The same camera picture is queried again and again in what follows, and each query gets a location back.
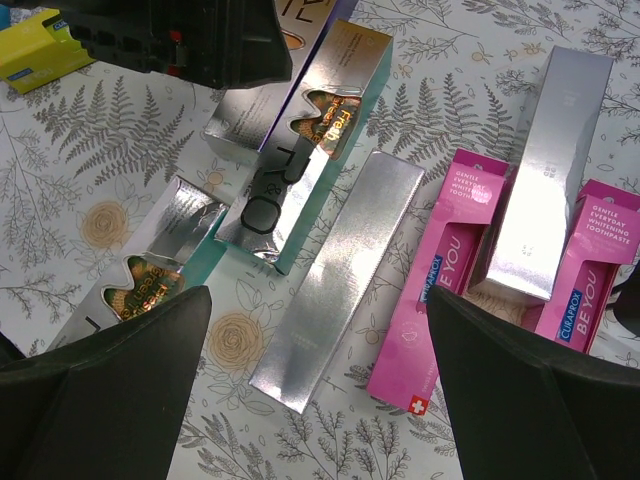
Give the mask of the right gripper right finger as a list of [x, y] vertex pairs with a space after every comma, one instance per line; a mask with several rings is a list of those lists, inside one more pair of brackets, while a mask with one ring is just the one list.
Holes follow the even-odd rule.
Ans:
[[466, 479], [636, 479], [639, 372], [442, 288], [429, 330]]

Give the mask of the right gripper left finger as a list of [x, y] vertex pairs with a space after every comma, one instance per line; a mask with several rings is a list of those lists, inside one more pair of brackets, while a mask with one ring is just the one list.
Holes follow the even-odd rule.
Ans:
[[2, 478], [166, 478], [211, 309], [198, 286], [38, 356], [3, 338]]

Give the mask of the silver R.O toothpaste box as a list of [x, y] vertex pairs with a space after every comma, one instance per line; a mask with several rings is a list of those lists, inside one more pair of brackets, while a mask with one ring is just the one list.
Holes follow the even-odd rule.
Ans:
[[292, 60], [291, 80], [227, 91], [203, 132], [217, 154], [230, 158], [238, 148], [261, 149], [331, 25], [349, 19], [355, 5], [348, 0], [275, 1]]

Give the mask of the yellow toothpaste box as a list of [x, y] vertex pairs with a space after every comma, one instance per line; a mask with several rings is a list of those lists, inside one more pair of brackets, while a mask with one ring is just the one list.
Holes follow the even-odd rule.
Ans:
[[1, 31], [1, 80], [20, 94], [93, 62], [59, 10], [44, 9]]

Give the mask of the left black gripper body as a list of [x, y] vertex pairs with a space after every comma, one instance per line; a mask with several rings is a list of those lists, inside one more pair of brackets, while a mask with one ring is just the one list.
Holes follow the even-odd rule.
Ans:
[[95, 60], [213, 89], [290, 80], [292, 60], [271, 1], [50, 1]]

